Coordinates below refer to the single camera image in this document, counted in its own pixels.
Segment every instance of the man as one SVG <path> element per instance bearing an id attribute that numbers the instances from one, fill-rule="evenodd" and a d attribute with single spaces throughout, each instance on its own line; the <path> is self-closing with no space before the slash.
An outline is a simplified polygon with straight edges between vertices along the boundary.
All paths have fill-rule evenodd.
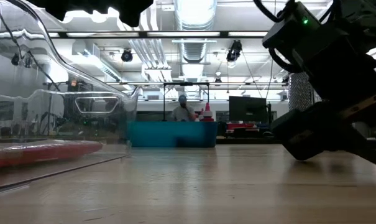
<path id="1" fill-rule="evenodd" d="M 195 111 L 192 107 L 186 105 L 186 96 L 181 95 L 178 99 L 180 105 L 173 110 L 172 118 L 174 121 L 195 121 Z"/>

